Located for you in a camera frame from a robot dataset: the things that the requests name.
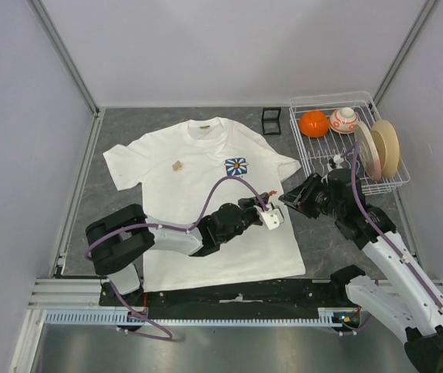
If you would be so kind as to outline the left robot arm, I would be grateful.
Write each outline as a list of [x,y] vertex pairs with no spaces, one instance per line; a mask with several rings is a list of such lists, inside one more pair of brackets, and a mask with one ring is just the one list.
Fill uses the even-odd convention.
[[270,194],[263,193],[240,199],[237,204],[223,204],[192,225],[160,221],[148,216],[140,204],[131,204],[85,229],[89,245],[86,257],[125,305],[136,305],[144,288],[135,260],[149,250],[205,257],[253,225],[276,229],[284,218],[269,198]]

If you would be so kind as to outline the white t-shirt with flower print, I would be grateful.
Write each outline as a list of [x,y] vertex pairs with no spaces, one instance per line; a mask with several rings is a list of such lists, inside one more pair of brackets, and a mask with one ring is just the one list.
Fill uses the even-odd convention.
[[[281,195],[283,182],[301,167],[262,135],[222,117],[150,132],[103,156],[118,190],[140,186],[145,213],[178,224],[255,193]],[[174,172],[177,161],[183,170]],[[153,292],[298,276],[305,264],[285,220],[271,231],[254,225],[205,257],[149,250],[143,271],[145,290]]]

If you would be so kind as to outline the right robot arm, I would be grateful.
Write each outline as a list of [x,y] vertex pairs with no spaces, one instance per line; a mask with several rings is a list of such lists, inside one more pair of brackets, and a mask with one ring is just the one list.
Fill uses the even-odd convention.
[[402,343],[419,372],[443,372],[443,292],[407,249],[387,214],[367,204],[352,169],[310,175],[280,201],[307,218],[325,215],[383,272],[396,295],[382,290],[355,265],[330,277],[330,300],[360,306]]

